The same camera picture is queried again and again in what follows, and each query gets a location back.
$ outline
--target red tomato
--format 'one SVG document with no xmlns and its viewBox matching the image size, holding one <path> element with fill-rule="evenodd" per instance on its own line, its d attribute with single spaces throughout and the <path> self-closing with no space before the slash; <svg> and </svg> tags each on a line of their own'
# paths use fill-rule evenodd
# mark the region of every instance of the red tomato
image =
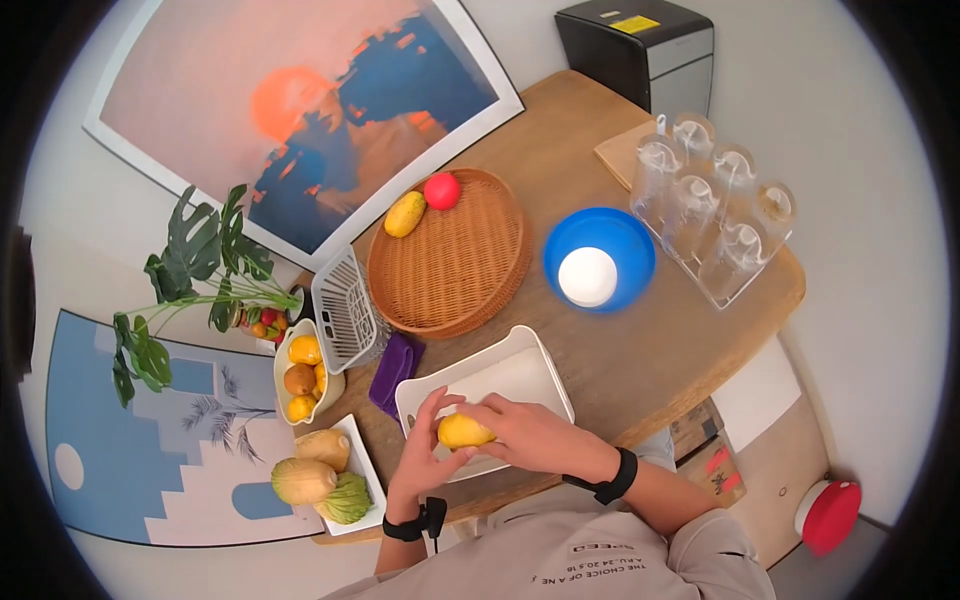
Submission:
<svg viewBox="0 0 960 600">
<path fill-rule="evenodd" d="M 449 210 L 460 200 L 460 183 L 449 173 L 438 173 L 427 180 L 423 187 L 423 197 L 430 207 Z"/>
<path fill-rule="evenodd" d="M 266 326 L 274 324 L 276 320 L 277 311 L 273 308 L 264 308 L 263 312 L 260 313 L 260 322 Z"/>
</svg>

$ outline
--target orange sun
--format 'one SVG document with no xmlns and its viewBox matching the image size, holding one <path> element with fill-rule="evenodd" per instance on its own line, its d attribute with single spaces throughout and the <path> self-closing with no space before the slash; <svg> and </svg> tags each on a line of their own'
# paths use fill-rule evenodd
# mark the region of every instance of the orange sun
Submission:
<svg viewBox="0 0 960 600">
<path fill-rule="evenodd" d="M 263 133 L 283 143 L 302 126 L 302 116 L 315 110 L 331 89 L 333 84 L 307 66 L 278 68 L 253 91 L 253 122 Z"/>
</svg>

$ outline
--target grey shirt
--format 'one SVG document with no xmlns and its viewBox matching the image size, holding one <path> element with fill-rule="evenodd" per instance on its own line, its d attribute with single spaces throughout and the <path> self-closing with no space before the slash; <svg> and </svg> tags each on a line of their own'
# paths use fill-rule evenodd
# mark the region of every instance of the grey shirt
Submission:
<svg viewBox="0 0 960 600">
<path fill-rule="evenodd" d="M 325 598 L 657 598 L 766 600 L 775 594 L 756 551 L 723 509 L 668 541 L 631 513 L 518 515 L 408 569 Z"/>
</svg>

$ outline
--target wrist strap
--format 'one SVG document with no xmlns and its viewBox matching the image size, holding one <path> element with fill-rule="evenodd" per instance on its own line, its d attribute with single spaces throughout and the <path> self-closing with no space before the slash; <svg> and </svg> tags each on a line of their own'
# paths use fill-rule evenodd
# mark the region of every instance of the wrist strap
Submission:
<svg viewBox="0 0 960 600">
<path fill-rule="evenodd" d="M 620 446 L 616 449 L 620 452 L 620 468 L 617 470 L 613 481 L 601 481 L 600 483 L 592 484 L 573 475 L 564 475 L 563 480 L 566 483 L 592 491 L 593 497 L 596 498 L 597 502 L 607 506 L 627 493 L 627 490 L 630 489 L 630 486 L 634 484 L 634 480 L 636 479 L 636 455 L 630 450 L 621 448 Z"/>
<path fill-rule="evenodd" d="M 417 541 L 422 539 L 425 529 L 427 536 L 433 540 L 434 553 L 437 552 L 437 538 L 444 527 L 446 517 L 446 500 L 427 496 L 426 504 L 420 504 L 420 515 L 412 521 L 405 521 L 394 525 L 383 517 L 383 535 L 388 538 L 402 541 Z"/>
</svg>

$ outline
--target cabbage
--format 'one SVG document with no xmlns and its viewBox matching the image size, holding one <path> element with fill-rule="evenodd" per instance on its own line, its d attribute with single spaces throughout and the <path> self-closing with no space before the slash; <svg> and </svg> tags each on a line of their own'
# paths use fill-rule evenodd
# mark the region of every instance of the cabbage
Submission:
<svg viewBox="0 0 960 600">
<path fill-rule="evenodd" d="M 327 463 L 342 473 L 350 456 L 350 440 L 339 429 L 311 431 L 294 440 L 294 456 Z"/>
<path fill-rule="evenodd" d="M 333 492 L 337 473 L 319 461 L 285 458 L 270 473 L 274 492 L 287 504 L 314 504 Z"/>
<path fill-rule="evenodd" d="M 344 472 L 337 478 L 337 489 L 313 505 L 320 516 L 334 523 L 355 523 L 373 506 L 367 493 L 367 480 L 360 475 Z"/>
</svg>

